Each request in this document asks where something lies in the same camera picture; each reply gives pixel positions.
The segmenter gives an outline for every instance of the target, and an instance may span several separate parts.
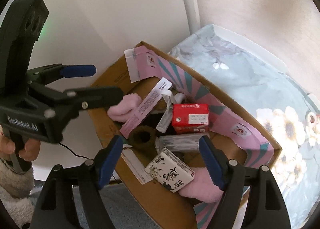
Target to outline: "black cable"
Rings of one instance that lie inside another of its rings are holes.
[[[79,157],[79,158],[84,158],[84,159],[90,160],[90,159],[87,158],[87,157],[84,157],[84,156],[75,154],[68,146],[64,145],[63,143],[59,142],[59,144],[60,144],[61,146],[65,147],[66,149],[68,149],[74,156]]]
[[[84,156],[75,154],[68,146],[64,145],[63,143],[59,142],[59,144],[60,144],[61,146],[65,147],[66,149],[68,149],[74,156],[77,156],[77,157],[80,157],[80,158],[84,158],[84,159],[90,160],[90,159],[87,158],[87,157],[84,157]]]

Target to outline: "brown yarn roll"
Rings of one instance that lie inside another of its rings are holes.
[[[156,131],[149,126],[138,126],[129,135],[129,144],[142,152],[150,160],[157,156],[155,148]]]

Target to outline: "cardboard box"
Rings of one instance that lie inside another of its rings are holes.
[[[212,84],[209,80],[201,76],[196,71],[192,70],[182,62],[172,58],[170,55],[161,52],[153,46],[141,42],[137,46],[146,46],[153,50],[162,59],[174,63],[180,67],[196,80],[201,82],[211,94],[213,94],[225,106],[231,109],[236,115],[240,116],[251,126],[255,127],[260,134],[267,139],[274,148],[274,155],[269,166],[273,166],[274,162],[279,157],[281,147],[273,139],[273,137],[252,117],[244,108],[236,103],[226,93],[221,91],[218,87]],[[151,77],[131,83],[129,71],[125,56],[110,66],[92,86],[118,86],[125,94],[137,93],[144,99],[151,89],[158,83],[159,78]],[[108,116],[105,109],[89,110],[89,115],[95,125],[97,135],[103,147],[106,147],[114,135],[120,135],[118,124],[114,123]],[[235,159],[239,163],[244,164],[247,159],[247,153],[240,149],[232,139],[210,132],[210,138],[216,148],[222,150],[229,159]],[[149,160],[146,156],[135,149],[132,149],[135,155],[139,158],[142,164],[146,167]],[[186,164],[189,167],[205,167],[204,162],[199,154],[190,154],[185,158]],[[144,185],[138,181],[135,175],[128,168],[125,161],[120,158],[116,172],[131,192],[134,198],[148,213],[148,215],[163,229],[197,229],[196,215],[193,209],[193,204],[187,198],[181,197],[178,193],[172,193],[164,188],[157,181],[150,181]],[[247,200],[248,194],[244,196],[243,203]]]
[[[172,193],[195,178],[194,171],[166,148],[146,166],[145,171]]]

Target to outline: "screw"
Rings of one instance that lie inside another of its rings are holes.
[[[268,168],[268,166],[266,166],[266,165],[263,165],[263,166],[261,167],[261,169],[262,169],[262,171],[264,171],[264,172],[268,172],[268,171],[269,171],[269,168]]]
[[[93,160],[86,160],[86,161],[84,162],[84,164],[85,164],[86,166],[91,166],[93,163],[94,163]]]
[[[86,101],[82,102],[81,104],[83,109],[87,109],[88,108],[88,103]]]
[[[58,170],[60,170],[61,169],[61,165],[60,164],[58,164],[58,165],[55,165],[54,167],[53,167],[53,170],[54,171],[58,171]]]
[[[236,165],[238,165],[238,162],[236,160],[229,160],[229,164],[231,166],[236,166]]]
[[[74,91],[68,91],[68,92],[67,92],[67,96],[68,96],[68,97],[74,97],[74,96],[76,96],[76,95],[77,95],[77,93],[74,92]]]
[[[50,119],[56,116],[56,112],[53,109],[49,108],[44,111],[43,115],[45,118]]]

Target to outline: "clear plastic bag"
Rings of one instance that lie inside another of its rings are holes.
[[[202,136],[210,137],[207,132],[161,136],[157,144],[159,151],[167,148],[171,152],[199,152],[199,140]]]

